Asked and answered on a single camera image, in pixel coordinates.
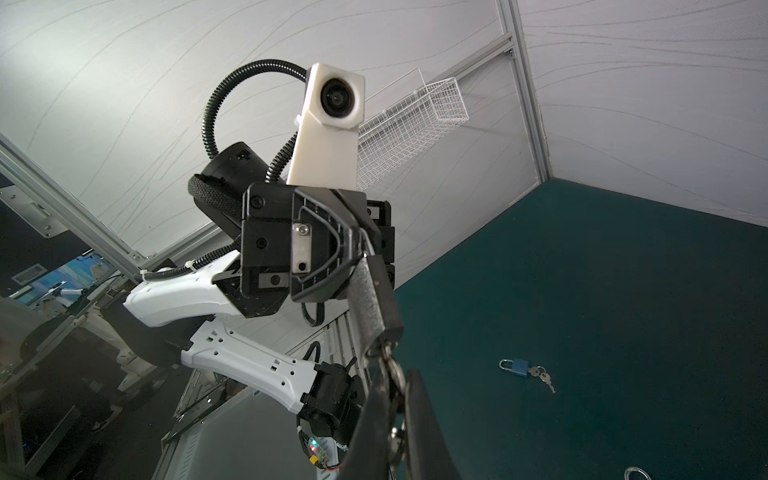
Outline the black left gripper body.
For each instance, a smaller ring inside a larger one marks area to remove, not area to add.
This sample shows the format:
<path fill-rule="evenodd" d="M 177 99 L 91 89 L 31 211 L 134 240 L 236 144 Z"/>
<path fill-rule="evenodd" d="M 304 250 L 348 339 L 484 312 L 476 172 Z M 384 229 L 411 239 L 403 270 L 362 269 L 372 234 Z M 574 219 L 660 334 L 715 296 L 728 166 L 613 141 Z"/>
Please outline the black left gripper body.
<path fill-rule="evenodd" d="M 304 241 L 309 229 L 292 226 L 292 195 L 296 186 L 253 183 L 244 195 L 240 236 L 240 291 L 250 316 L 276 313 L 290 298 L 291 240 L 296 233 Z M 383 232 L 384 251 L 390 281 L 395 280 L 394 227 L 391 205 L 369 200 L 368 212 Z"/>

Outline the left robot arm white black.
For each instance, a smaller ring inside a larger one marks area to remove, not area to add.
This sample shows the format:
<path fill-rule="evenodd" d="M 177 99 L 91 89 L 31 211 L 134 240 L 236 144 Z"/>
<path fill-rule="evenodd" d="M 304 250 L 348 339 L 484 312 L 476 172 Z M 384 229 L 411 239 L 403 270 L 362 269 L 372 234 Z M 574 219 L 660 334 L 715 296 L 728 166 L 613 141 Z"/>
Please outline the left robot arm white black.
<path fill-rule="evenodd" d="M 215 123 L 244 81 L 281 73 L 302 81 L 298 129 L 271 162 L 247 144 L 220 149 Z M 195 205 L 230 237 L 228 246 L 175 268 L 146 272 L 127 311 L 161 333 L 189 367 L 210 370 L 278 401 L 312 432 L 351 442 L 363 410 L 362 379 L 349 365 L 296 359 L 245 338 L 226 322 L 270 316 L 286 301 L 314 305 L 319 327 L 330 300 L 359 306 L 350 286 L 359 265 L 374 288 L 394 285 L 391 207 L 357 183 L 363 76 L 323 63 L 303 68 L 262 59 L 231 72 L 202 116 L 208 164 L 187 184 Z"/>

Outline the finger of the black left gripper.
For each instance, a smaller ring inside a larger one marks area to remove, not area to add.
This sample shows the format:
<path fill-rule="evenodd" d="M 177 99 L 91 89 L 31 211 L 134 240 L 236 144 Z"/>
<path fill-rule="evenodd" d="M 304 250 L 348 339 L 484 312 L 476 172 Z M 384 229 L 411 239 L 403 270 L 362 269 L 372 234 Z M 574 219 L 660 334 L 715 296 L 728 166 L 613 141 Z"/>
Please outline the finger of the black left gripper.
<path fill-rule="evenodd" d="M 366 253 L 384 251 L 383 232 L 360 191 L 297 187 L 292 226 L 309 229 L 291 240 L 290 296 L 295 303 L 323 303 L 345 296 L 346 284 Z"/>

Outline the black padlock with keys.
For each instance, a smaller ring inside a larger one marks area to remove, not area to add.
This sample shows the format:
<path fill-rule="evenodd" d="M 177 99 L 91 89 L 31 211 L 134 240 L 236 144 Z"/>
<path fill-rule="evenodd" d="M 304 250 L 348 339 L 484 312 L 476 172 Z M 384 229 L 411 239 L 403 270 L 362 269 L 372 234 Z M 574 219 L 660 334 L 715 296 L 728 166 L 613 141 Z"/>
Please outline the black padlock with keys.
<path fill-rule="evenodd" d="M 399 343 L 404 325 L 383 256 L 375 253 L 366 230 L 359 233 L 363 255 L 350 277 L 347 302 L 357 351 L 377 357 L 386 345 Z"/>

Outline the black padlock shackle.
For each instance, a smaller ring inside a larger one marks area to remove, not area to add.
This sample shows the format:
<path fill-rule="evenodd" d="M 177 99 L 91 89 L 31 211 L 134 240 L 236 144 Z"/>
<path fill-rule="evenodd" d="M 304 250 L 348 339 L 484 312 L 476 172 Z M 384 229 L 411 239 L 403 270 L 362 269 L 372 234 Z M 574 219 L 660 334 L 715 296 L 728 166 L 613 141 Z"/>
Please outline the black padlock shackle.
<path fill-rule="evenodd" d="M 637 466 L 629 466 L 624 470 L 624 480 L 652 480 L 651 475 Z"/>

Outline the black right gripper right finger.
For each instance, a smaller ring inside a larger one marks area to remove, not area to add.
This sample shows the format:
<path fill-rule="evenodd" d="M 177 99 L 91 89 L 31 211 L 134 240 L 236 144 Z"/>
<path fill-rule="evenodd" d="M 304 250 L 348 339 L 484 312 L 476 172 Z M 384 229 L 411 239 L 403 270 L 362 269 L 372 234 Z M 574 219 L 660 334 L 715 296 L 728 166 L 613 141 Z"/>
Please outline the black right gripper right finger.
<path fill-rule="evenodd" d="M 406 478 L 459 480 L 461 478 L 443 437 L 421 373 L 406 373 Z"/>

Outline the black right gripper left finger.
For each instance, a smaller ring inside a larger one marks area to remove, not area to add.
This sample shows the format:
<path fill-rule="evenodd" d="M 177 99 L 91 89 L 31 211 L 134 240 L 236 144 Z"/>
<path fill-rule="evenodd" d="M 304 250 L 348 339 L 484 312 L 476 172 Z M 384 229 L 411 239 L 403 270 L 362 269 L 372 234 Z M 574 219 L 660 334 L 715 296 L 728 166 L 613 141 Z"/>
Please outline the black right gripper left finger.
<path fill-rule="evenodd" d="M 340 480 L 389 478 L 393 406 L 391 393 L 389 373 L 381 365 L 369 389 L 348 454 L 339 470 Z"/>

